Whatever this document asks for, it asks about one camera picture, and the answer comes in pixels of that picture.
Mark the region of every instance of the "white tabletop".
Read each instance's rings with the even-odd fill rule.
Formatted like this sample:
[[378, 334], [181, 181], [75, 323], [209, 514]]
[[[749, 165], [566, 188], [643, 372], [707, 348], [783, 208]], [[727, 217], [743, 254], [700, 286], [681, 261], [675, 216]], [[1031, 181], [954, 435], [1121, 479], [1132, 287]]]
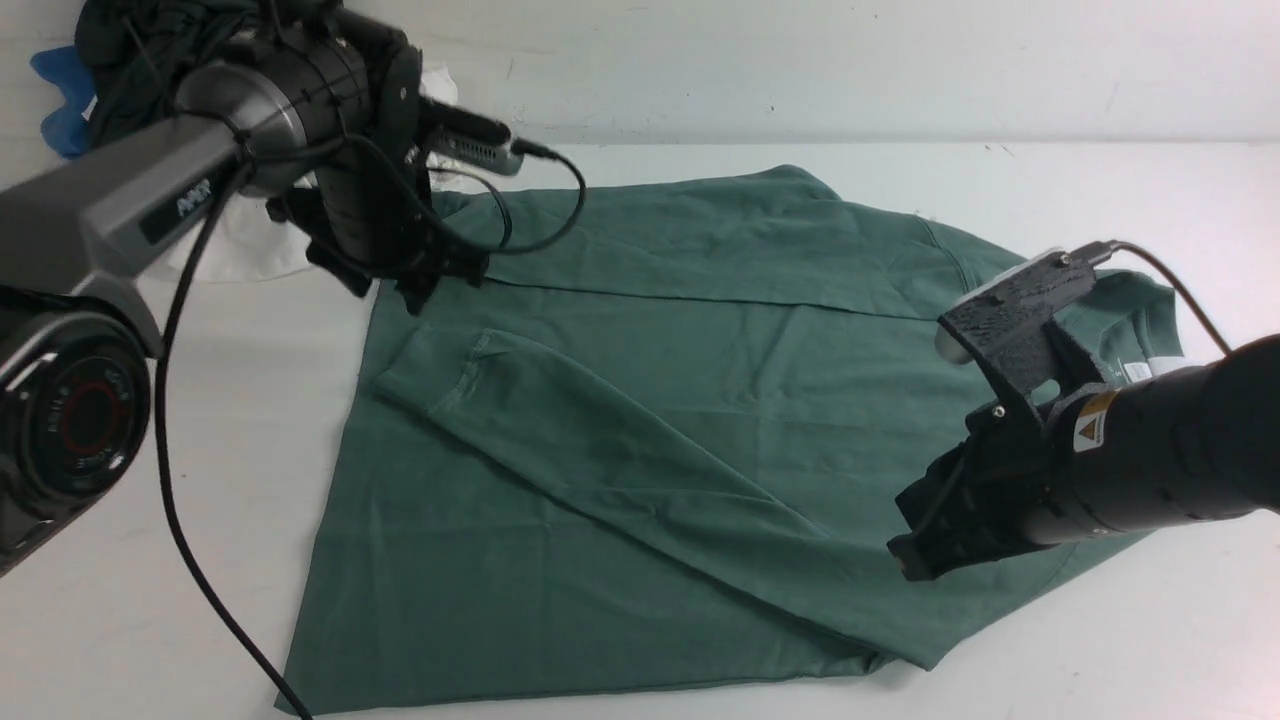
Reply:
[[[849, 200], [1028, 254], [1123, 236], [1179, 270], [1240, 343], [1280, 332], [1280, 149], [568, 147], [598, 184], [792, 163]], [[530, 168], [522, 184], [559, 184]], [[168, 283], [143, 281], [163, 304]], [[214, 587], [284, 661], [369, 304], [319, 272], [197, 286], [170, 379], [177, 496]], [[1189, 354], [1213, 357], [1180, 316]], [[961, 430], [961, 419], [956, 419]], [[0, 717], [266, 720], [266, 678], [165, 529], [150, 443], [120, 486], [0, 580]], [[886, 507], [886, 512], [895, 509]], [[1019, 610], [932, 673], [372, 711], [387, 719], [1280, 717], [1280, 520], [1169, 530]]]

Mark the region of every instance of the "green long-sleeve shirt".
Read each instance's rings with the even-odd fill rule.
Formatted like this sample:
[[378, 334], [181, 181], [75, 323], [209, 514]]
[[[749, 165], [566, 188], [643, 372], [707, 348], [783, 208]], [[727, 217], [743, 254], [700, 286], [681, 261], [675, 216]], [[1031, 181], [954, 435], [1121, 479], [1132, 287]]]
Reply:
[[[572, 193], [512, 200], [520, 243]], [[893, 496], [991, 398], [934, 320], [1016, 261], [778, 168], [593, 191], [561, 246], [421, 318], [385, 292], [287, 678], [338, 712], [933, 667], [1133, 542], [928, 584], [884, 548]], [[1142, 275], [1060, 319], [1117, 379], [1179, 354]]]

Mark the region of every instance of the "yellow warning sticker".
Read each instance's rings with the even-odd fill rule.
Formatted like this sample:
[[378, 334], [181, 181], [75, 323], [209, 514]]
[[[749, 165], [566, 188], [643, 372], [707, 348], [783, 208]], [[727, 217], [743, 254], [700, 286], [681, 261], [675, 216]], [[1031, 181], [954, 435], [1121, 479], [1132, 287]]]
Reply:
[[1106, 441], [1103, 433], [1107, 428], [1107, 410], [1111, 409], [1115, 397], [1115, 391], [1102, 392], [1094, 395], [1080, 409], [1080, 415], [1075, 419], [1075, 434], [1071, 438], [1071, 447], [1076, 452], [1102, 447]]

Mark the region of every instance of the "red ring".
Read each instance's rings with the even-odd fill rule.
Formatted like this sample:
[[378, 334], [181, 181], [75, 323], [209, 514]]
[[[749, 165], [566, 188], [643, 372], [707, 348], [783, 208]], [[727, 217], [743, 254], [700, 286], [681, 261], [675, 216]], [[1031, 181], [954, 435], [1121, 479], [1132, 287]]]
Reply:
[[[79, 402], [82, 397], [84, 397], [84, 393], [87, 393], [91, 389], [105, 392], [106, 396], [111, 398], [111, 424], [108, 425], [106, 432], [102, 433], [102, 438], [96, 443], [90, 446], [76, 445], [76, 441], [72, 439], [72, 432], [70, 432], [72, 411], [74, 410], [76, 404]], [[67, 406], [63, 409], [63, 416], [58, 420], [58, 430], [63, 436], [63, 445], [67, 446], [68, 451], [76, 455], [93, 455], [97, 451], [102, 450], [104, 447], [106, 447], [106, 443], [111, 441], [111, 436], [115, 434], [115, 430], [119, 427], [120, 427], [120, 401], [115, 397], [115, 392], [111, 389], [111, 386], [101, 380], [93, 383], [84, 383], [78, 388], [76, 388], [76, 391], [72, 392], [70, 397], [67, 398]]]

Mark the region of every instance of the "shirt tag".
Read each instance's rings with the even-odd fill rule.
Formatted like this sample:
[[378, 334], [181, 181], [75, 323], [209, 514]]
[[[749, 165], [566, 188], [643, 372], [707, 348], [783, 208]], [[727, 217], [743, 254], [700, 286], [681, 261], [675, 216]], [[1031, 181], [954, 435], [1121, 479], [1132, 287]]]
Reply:
[[1151, 365], [1146, 363], [1125, 363], [1124, 374], [1129, 378], [1130, 383], [1149, 380], [1155, 377], [1151, 373]]
[[1172, 373], [1174, 370], [1181, 370], [1183, 368], [1192, 368], [1196, 365], [1194, 361], [1185, 357], [1151, 357], [1151, 372], [1156, 375], [1164, 375], [1165, 373]]

